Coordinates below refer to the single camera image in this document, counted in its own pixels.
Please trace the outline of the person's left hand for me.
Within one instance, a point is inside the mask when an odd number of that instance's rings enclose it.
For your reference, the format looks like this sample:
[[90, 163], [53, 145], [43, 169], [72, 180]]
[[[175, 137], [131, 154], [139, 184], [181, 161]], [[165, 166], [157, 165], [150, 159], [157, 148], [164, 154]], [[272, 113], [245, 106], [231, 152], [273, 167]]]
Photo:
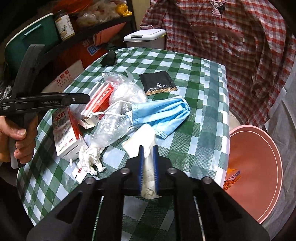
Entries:
[[37, 115], [31, 119], [27, 128], [21, 128], [13, 121], [1, 116], [1, 162], [8, 163], [11, 161], [9, 138], [15, 141], [14, 157], [19, 159], [21, 164], [31, 161], [36, 147], [37, 126]]

